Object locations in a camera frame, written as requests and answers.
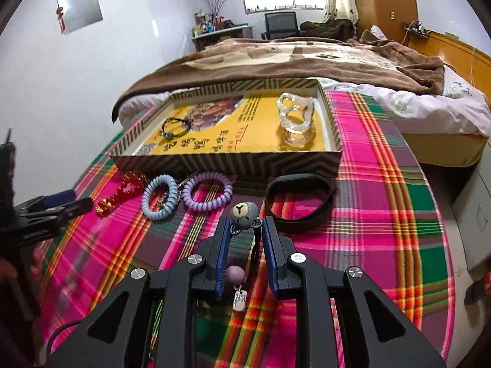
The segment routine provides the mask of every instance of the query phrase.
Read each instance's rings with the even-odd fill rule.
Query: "human hand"
[[[34,248],[33,250],[33,265],[31,265],[30,273],[34,281],[41,281],[41,269],[42,263],[41,260],[43,255],[39,246]],[[15,267],[5,258],[0,257],[0,279],[3,278],[17,278],[19,273],[15,269]]]

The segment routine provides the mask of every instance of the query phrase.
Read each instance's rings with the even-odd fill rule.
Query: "white cabinet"
[[[458,196],[453,211],[470,271],[491,257],[491,147]]]

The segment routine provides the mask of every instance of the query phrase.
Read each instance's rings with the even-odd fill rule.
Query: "qr code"
[[[134,154],[135,156],[148,156],[153,148],[157,145],[156,142],[151,142],[149,144],[143,144],[141,148]]]

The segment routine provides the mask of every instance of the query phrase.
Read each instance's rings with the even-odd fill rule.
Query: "silver tag pendant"
[[[247,292],[242,290],[241,287],[237,289],[234,297],[234,304],[232,304],[232,309],[234,311],[243,312],[246,309]]]

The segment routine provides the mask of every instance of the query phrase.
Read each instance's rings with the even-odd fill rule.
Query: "wooden headboard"
[[[409,47],[421,54],[439,57],[470,83],[474,61],[472,76],[475,87],[486,94],[491,107],[491,57],[462,41],[436,32],[429,33],[428,39],[411,36]]]

